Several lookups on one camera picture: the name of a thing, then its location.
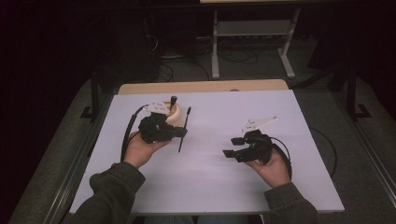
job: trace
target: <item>white paper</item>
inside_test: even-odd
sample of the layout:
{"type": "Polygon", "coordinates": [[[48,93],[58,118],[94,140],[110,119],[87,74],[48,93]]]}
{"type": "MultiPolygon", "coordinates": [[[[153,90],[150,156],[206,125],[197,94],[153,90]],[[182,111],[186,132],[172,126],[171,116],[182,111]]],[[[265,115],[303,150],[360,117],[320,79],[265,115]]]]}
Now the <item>white paper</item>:
{"type": "MultiPolygon", "coordinates": [[[[137,108],[169,101],[172,95],[177,96],[184,118],[191,107],[188,133],[180,153],[177,153],[180,139],[174,138],[139,169],[147,181],[136,194],[133,213],[268,211],[263,193],[269,187],[244,163],[225,158],[222,150],[247,147],[233,146],[231,138],[243,136],[241,130],[248,119],[273,116],[278,120],[261,131],[288,147],[292,181],[300,192],[319,212],[344,210],[293,92],[228,91],[115,96],[70,212],[76,212],[92,196],[91,175],[120,161],[122,138],[137,108]]],[[[139,113],[133,131],[137,131],[140,120],[148,115],[145,111],[139,113]]]]}

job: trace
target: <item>white tag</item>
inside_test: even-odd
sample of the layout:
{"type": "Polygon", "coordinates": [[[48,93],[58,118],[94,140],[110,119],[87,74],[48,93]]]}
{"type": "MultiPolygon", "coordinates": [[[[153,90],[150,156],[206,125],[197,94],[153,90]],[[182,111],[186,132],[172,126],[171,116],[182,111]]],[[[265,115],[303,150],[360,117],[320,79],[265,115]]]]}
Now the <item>white tag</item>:
{"type": "Polygon", "coordinates": [[[153,103],[152,105],[146,105],[144,109],[151,113],[157,113],[157,114],[169,115],[170,113],[168,107],[163,102],[153,103]]]}
{"type": "Polygon", "coordinates": [[[249,119],[245,128],[242,129],[242,133],[248,133],[260,129],[261,127],[268,125],[277,120],[277,116],[273,116],[269,119],[249,119]]]}

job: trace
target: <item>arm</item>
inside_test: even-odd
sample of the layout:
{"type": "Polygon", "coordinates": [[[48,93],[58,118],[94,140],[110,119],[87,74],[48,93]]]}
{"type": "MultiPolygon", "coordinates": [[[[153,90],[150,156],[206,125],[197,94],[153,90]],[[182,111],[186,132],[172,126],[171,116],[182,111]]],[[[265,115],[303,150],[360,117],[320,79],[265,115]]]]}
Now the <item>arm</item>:
{"type": "Polygon", "coordinates": [[[168,142],[146,144],[137,134],[128,144],[124,161],[91,177],[93,195],[66,223],[125,223],[131,213],[134,196],[145,181],[138,168],[166,144],[168,142]]]}
{"type": "Polygon", "coordinates": [[[318,223],[317,209],[291,183],[285,162],[273,149],[271,160],[248,161],[259,176],[272,188],[265,192],[271,223],[318,223]]]}

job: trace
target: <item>gray sleeve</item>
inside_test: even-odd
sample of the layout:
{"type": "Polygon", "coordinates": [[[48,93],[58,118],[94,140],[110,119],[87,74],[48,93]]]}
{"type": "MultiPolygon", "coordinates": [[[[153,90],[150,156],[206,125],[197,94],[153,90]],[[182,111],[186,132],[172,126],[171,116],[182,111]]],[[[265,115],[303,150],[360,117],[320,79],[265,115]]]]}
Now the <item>gray sleeve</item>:
{"type": "Polygon", "coordinates": [[[113,164],[107,171],[91,177],[93,195],[65,223],[125,223],[134,195],[145,180],[128,162],[113,164]]]}
{"type": "Polygon", "coordinates": [[[271,223],[318,223],[318,211],[293,183],[265,192],[271,223]]]}

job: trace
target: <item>right hand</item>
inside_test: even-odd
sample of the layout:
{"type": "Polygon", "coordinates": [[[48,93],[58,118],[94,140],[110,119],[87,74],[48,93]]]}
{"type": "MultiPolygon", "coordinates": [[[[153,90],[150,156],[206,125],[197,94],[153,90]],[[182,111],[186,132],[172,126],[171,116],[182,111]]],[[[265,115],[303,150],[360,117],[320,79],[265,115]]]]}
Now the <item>right hand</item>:
{"type": "Polygon", "coordinates": [[[131,133],[130,136],[132,139],[128,143],[124,161],[129,162],[136,169],[146,164],[154,152],[170,143],[165,141],[148,144],[143,141],[140,133],[131,133]]]}
{"type": "Polygon", "coordinates": [[[247,161],[245,164],[253,168],[273,189],[291,182],[288,168],[282,156],[275,149],[272,149],[271,160],[267,164],[262,161],[247,161]]]}

